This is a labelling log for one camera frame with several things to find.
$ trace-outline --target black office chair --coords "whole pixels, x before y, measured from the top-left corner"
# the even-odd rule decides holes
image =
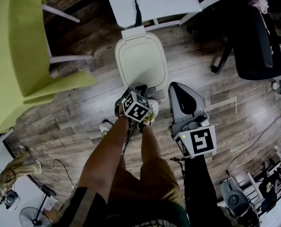
[[[236,68],[241,78],[261,80],[281,75],[281,37],[277,36],[268,14],[245,6],[236,11],[228,27],[228,42],[218,67],[212,67],[214,73],[220,73],[234,49]]]

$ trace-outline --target beige pants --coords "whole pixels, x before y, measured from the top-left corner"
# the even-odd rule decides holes
[[[2,193],[7,193],[19,177],[40,173],[37,163],[23,165],[28,158],[28,152],[23,149],[20,153],[18,157],[7,164],[0,175],[0,190]]]

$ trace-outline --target wooden floor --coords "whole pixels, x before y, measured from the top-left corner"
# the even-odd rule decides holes
[[[99,125],[104,119],[115,121],[114,103],[125,91],[117,69],[114,47],[121,38],[106,0],[96,0],[76,11],[80,24],[54,18],[46,24],[53,55],[94,54],[92,60],[63,63],[54,72],[66,75],[75,70],[91,71],[97,83],[90,87],[58,93],[46,105],[36,106],[17,121],[14,133],[7,142],[14,152],[22,144],[33,158],[45,166],[54,159],[67,167],[74,184],[82,168],[101,140]],[[168,63],[169,82],[186,84],[199,93],[209,110],[211,123],[216,126],[218,151],[207,155],[206,162],[217,195],[219,184],[226,178],[230,161],[250,146],[281,113],[281,96],[271,90],[272,80],[247,81],[238,77],[234,56],[231,55],[221,74],[213,74],[210,66],[217,64],[223,51],[221,37],[204,38],[190,35],[186,26],[173,26],[152,31],[161,40]],[[167,127],[171,123],[167,91],[158,92],[159,114],[154,133],[162,156],[169,160],[181,156]],[[281,147],[281,118],[259,141],[230,166],[230,172],[241,184],[248,182],[246,172],[257,174],[261,163],[275,154],[273,147]],[[127,169],[139,177],[141,134],[135,132],[125,153]],[[168,161],[182,188],[180,166]],[[54,169],[43,168],[34,176],[41,184],[59,189],[57,208],[67,199],[71,183],[66,171],[56,162]]]

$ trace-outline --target white marker cube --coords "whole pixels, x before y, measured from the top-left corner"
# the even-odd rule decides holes
[[[137,122],[141,122],[150,111],[148,100],[133,91],[122,103],[125,115]]]
[[[214,125],[178,133],[174,140],[184,157],[195,157],[216,152],[216,135]]]

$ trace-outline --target black strap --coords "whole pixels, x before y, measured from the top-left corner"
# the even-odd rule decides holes
[[[135,0],[135,8],[136,8],[136,19],[135,19],[135,27],[141,26],[141,12],[139,5],[137,4],[137,0]]]

